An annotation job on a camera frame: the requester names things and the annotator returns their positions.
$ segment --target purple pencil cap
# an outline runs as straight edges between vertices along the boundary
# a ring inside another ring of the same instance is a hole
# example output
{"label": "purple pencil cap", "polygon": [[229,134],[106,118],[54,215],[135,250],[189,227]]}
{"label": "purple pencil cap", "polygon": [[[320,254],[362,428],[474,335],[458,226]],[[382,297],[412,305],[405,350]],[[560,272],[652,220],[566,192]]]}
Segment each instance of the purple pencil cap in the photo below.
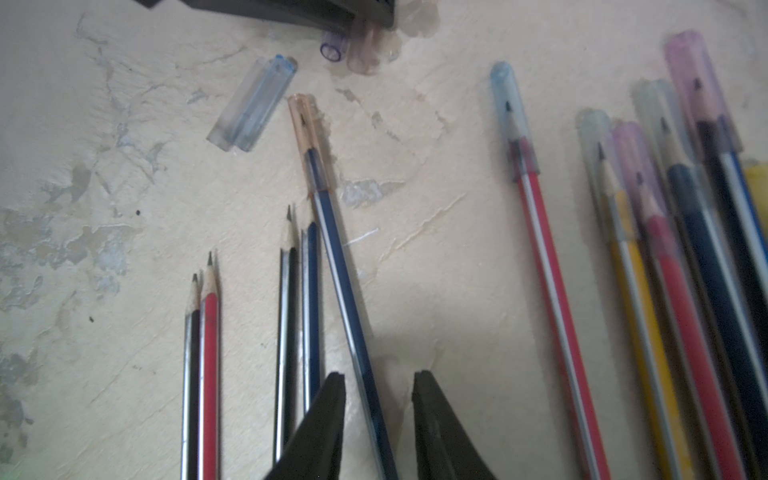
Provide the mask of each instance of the purple pencil cap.
{"label": "purple pencil cap", "polygon": [[656,165],[648,153],[648,146],[643,137],[643,129],[637,122],[629,121],[614,128],[614,145],[619,163],[624,187],[627,189],[635,218],[642,218],[640,201],[640,183],[648,187],[654,200],[664,215],[669,216],[667,202],[664,199]]}
{"label": "purple pencil cap", "polygon": [[[742,151],[741,139],[733,124],[733,117],[728,110],[723,89],[717,81],[701,33],[686,30],[675,35],[664,46],[664,57],[667,59],[667,67],[670,69],[697,156],[703,157],[703,147],[697,135],[697,121],[715,121],[721,116],[725,118],[733,147],[736,151]],[[697,95],[703,95],[703,102],[696,99]]]}

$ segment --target crack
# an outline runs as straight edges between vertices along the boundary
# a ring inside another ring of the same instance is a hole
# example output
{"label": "crack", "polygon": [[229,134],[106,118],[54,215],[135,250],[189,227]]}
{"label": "crack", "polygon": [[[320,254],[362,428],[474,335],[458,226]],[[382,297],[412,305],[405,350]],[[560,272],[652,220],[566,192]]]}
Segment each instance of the crack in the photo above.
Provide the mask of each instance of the crack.
{"label": "crack", "polygon": [[124,371],[124,370],[125,370],[125,369],[128,367],[128,364],[129,364],[129,363],[131,363],[131,362],[133,362],[133,360],[136,358],[136,355],[138,355],[138,354],[139,354],[139,352],[141,352],[141,350],[143,350],[143,349],[147,348],[149,345],[151,345],[151,344],[152,344],[152,342],[154,342],[154,341],[155,341],[155,340],[156,340],[156,339],[157,339],[157,338],[158,338],[160,335],[162,335],[162,334],[163,334],[163,333],[164,333],[164,332],[165,332],[167,329],[168,329],[168,326],[166,326],[165,328],[163,328],[163,329],[162,329],[160,332],[157,332],[157,334],[156,334],[155,336],[153,336],[153,337],[150,339],[150,341],[149,341],[149,342],[145,343],[145,344],[144,344],[144,345],[143,345],[141,348],[139,348],[138,350],[136,350],[136,352],[135,352],[133,355],[131,355],[130,359],[128,359],[128,360],[125,362],[125,364],[124,364],[124,365],[123,365],[123,366],[120,368],[120,370],[118,370],[118,372],[117,372],[117,373],[116,373],[116,374],[115,374],[115,375],[112,377],[112,380],[110,380],[110,381],[109,381],[109,383],[108,383],[107,385],[105,385],[103,389],[99,390],[99,393],[97,393],[97,394],[96,394],[96,396],[95,396],[95,397],[94,397],[94,398],[93,398],[93,399],[92,399],[92,400],[91,400],[91,401],[88,403],[88,407],[90,407],[91,405],[93,405],[93,404],[94,404],[94,402],[96,402],[96,400],[99,400],[99,399],[101,398],[101,396],[102,396],[102,395],[104,395],[104,393],[105,393],[105,392],[107,392],[107,390],[109,390],[109,389],[110,389],[110,387],[112,387],[112,386],[114,385],[114,383],[115,383],[115,382],[117,382],[118,378],[120,378],[120,375],[121,375],[121,374],[123,373],[123,371]]}
{"label": "crack", "polygon": [[88,443],[78,454],[74,457],[74,460],[72,460],[68,465],[62,465],[59,468],[57,468],[57,471],[61,471],[63,468],[67,467],[67,471],[63,474],[58,476],[58,480],[69,480],[72,478],[73,475],[80,473],[79,471],[73,471],[73,468],[75,468],[78,465],[78,462],[80,461],[80,458],[82,458],[85,454],[89,453],[95,446],[98,446],[100,448],[104,447],[104,443],[109,442],[110,440],[114,439],[118,435],[121,435],[125,433],[128,430],[136,429],[140,426],[142,426],[144,423],[148,422],[152,417],[157,415],[158,413],[162,412],[167,406],[169,406],[175,399],[177,399],[181,393],[177,393],[176,395],[172,396],[167,402],[165,402],[160,408],[155,409],[150,415],[145,417],[144,419],[140,420],[137,423],[131,423],[128,426],[126,426],[123,429],[120,429],[116,431],[115,433],[111,433],[105,437],[102,437],[99,440],[96,440],[95,442]]}
{"label": "crack", "polygon": [[191,70],[193,68],[201,67],[203,65],[210,65],[212,63],[217,63],[219,61],[225,61],[225,60],[228,60],[228,59],[234,57],[235,55],[237,55],[239,53],[242,53],[242,52],[246,51],[246,49],[247,49],[247,47],[245,45],[242,45],[240,48],[238,48],[236,51],[233,51],[232,53],[221,55],[221,56],[216,57],[216,58],[211,58],[210,60],[201,61],[200,63],[192,64],[189,67],[182,67],[181,65],[176,64],[176,68],[179,68],[181,70]]}
{"label": "crack", "polygon": [[427,227],[429,227],[431,223],[435,222],[440,217],[443,217],[446,213],[448,213],[449,210],[453,208],[454,205],[456,205],[459,201],[463,200],[466,196],[467,194],[461,194],[455,199],[453,199],[453,201],[450,204],[446,205],[443,208],[438,209],[430,218],[422,221],[421,224],[419,225],[419,228],[417,228],[415,232],[408,235],[402,242],[397,243],[397,239],[395,238],[392,241],[392,245],[389,247],[389,249],[386,252],[384,252],[384,254],[381,257],[379,257],[379,265],[381,266],[384,260],[388,259],[393,253],[395,253],[397,250],[401,250],[403,247],[411,243],[420,234],[424,233],[424,231],[427,229]]}
{"label": "crack", "polygon": [[85,20],[85,13],[80,15],[80,20],[78,20],[78,26],[74,30],[74,36],[76,38],[81,38],[83,40],[88,40],[89,42],[95,44],[95,45],[108,45],[109,41],[107,40],[101,40],[99,38],[93,37],[85,32],[83,29],[83,21]]}

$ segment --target peeling paint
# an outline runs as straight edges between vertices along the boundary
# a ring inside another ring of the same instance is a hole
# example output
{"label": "peeling paint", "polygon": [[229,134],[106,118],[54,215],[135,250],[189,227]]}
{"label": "peeling paint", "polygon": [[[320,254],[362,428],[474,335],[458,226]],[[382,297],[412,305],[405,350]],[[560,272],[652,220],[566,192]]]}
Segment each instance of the peeling paint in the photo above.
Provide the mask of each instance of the peeling paint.
{"label": "peeling paint", "polygon": [[51,215],[27,217],[15,210],[0,210],[0,217],[5,228],[0,234],[0,271],[13,271],[27,262],[57,269],[65,262],[80,263],[90,254],[102,270],[124,275],[126,243],[141,231],[128,225],[103,225],[95,230],[85,226],[81,235],[56,243],[51,239]]}
{"label": "peeling paint", "polygon": [[96,290],[100,292],[118,293],[120,291],[120,284],[112,275],[102,276],[96,282]]}
{"label": "peeling paint", "polygon": [[341,200],[347,207],[367,207],[380,202],[384,197],[397,191],[406,183],[386,181],[381,184],[373,179],[358,181],[342,180]]}
{"label": "peeling paint", "polygon": [[8,312],[14,306],[20,310],[26,310],[28,306],[35,305],[40,296],[38,290],[43,284],[43,277],[38,276],[32,284],[31,290],[27,291],[22,284],[21,279],[13,277],[13,287],[8,295],[0,299],[0,312]]}

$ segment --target striped pencil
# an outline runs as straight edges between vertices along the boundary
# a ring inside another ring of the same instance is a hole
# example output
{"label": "striped pencil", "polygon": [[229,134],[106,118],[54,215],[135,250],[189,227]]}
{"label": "striped pencil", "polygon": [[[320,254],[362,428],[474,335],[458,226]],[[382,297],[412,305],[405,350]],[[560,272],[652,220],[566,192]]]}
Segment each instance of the striped pencil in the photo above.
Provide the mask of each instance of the striped pencil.
{"label": "striped pencil", "polygon": [[718,478],[745,479],[738,438],[712,361],[703,317],[642,130],[640,125],[628,122],[616,127],[613,135],[632,208],[641,219],[654,272],[664,294],[713,471]]}
{"label": "striped pencil", "polygon": [[219,293],[214,259],[208,253],[200,292],[200,480],[219,480]]}
{"label": "striped pencil", "polygon": [[589,111],[581,116],[578,133],[601,230],[611,248],[630,325],[661,471],[667,480],[691,480],[693,466],[637,244],[637,223],[624,185],[615,174],[618,159],[611,120],[603,111]]}
{"label": "striped pencil", "polygon": [[589,393],[587,375],[581,361],[576,330],[565,284],[560,273],[558,257],[549,228],[544,198],[538,184],[538,165],[529,141],[528,125],[520,101],[515,73],[506,62],[494,65],[491,71],[496,108],[510,150],[510,162],[520,197],[525,207],[528,234],[536,253],[541,288],[545,292],[550,324],[558,342],[558,356],[577,435],[577,444],[584,467],[584,477],[608,480],[611,473],[603,450],[597,416]]}
{"label": "striped pencil", "polygon": [[197,480],[197,420],[200,414],[200,286],[192,291],[184,316],[184,392],[181,407],[181,480]]}

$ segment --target pencil cap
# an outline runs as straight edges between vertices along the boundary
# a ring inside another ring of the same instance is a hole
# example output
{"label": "pencil cap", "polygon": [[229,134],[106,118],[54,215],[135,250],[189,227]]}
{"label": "pencil cap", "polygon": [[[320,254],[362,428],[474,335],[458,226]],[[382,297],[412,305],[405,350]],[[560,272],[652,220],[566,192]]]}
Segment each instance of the pencil cap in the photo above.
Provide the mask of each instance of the pencil cap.
{"label": "pencil cap", "polygon": [[522,174],[538,174],[536,153],[531,143],[531,132],[520,100],[518,82],[512,66],[500,61],[491,69],[491,88],[502,133],[509,148],[512,181]]}
{"label": "pencil cap", "polygon": [[296,73],[296,63],[282,55],[259,59],[221,112],[207,139],[221,150],[233,145],[250,151]]}
{"label": "pencil cap", "polygon": [[598,213],[598,223],[606,241],[616,240],[611,212],[603,195],[603,174],[601,162],[607,161],[617,175],[618,182],[624,186],[619,172],[619,161],[611,132],[611,119],[602,110],[588,109],[582,111],[577,118],[578,139],[581,142],[581,155],[587,168],[589,187],[592,192],[594,208]]}
{"label": "pencil cap", "polygon": [[707,53],[707,47],[701,33],[695,30],[686,30],[675,35],[664,46],[664,57],[667,59],[667,67],[670,69],[672,82],[677,95],[680,98],[680,107],[688,125],[688,131],[694,137],[694,148],[699,158],[703,154],[703,145],[698,135],[694,134],[696,128],[697,106],[695,105],[694,90],[703,89],[707,96],[709,114],[714,120],[723,118],[730,136],[730,143],[735,151],[742,151],[743,147],[733,117],[728,111],[728,106],[723,96],[723,89],[717,81],[712,61]]}
{"label": "pencil cap", "polygon": [[[650,154],[656,161],[664,191],[670,193],[667,172],[673,164],[683,161],[691,167],[697,188],[704,200],[708,205],[712,205],[712,190],[707,181],[707,174],[701,162],[696,161],[694,147],[686,133],[683,114],[677,104],[672,85],[666,80],[640,81],[632,88],[632,103],[645,133]],[[669,133],[664,132],[662,125]],[[665,139],[669,140],[668,135],[672,135],[674,154],[679,158],[670,156],[670,152],[664,148]],[[677,208],[672,210],[678,215]]]}
{"label": "pencil cap", "polygon": [[614,144],[635,218],[643,217],[640,202],[641,183],[648,187],[662,213],[669,216],[667,202],[659,185],[656,164],[648,154],[648,146],[640,125],[633,121],[619,124],[614,128]]}

